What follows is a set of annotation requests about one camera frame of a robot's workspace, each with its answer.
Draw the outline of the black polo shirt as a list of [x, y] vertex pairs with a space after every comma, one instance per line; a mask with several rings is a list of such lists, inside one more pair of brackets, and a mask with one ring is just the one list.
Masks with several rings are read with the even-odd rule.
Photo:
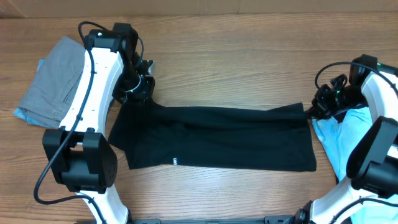
[[109, 143], [130, 169], [170, 164], [313, 172], [317, 162], [301, 103], [271, 110], [122, 105]]

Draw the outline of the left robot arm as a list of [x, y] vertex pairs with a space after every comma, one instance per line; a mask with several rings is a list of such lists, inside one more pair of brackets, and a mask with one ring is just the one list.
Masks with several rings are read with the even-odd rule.
[[143, 41], [132, 25], [111, 30], [95, 24], [80, 36], [85, 62], [72, 104], [57, 129], [46, 129], [42, 145], [48, 164], [34, 187], [43, 205], [83, 199], [95, 223], [132, 223], [114, 184], [118, 159], [105, 138], [114, 101], [145, 105], [152, 97], [154, 61], [136, 52]]

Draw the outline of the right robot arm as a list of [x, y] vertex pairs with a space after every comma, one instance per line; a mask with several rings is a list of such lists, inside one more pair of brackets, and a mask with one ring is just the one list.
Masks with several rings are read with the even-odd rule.
[[348, 77], [318, 87], [307, 114], [331, 118], [365, 103], [373, 124], [349, 155], [343, 180], [285, 223], [342, 223], [366, 205], [395, 207], [388, 199], [397, 194], [397, 158], [389, 154], [397, 149], [397, 68], [365, 54], [348, 65]]

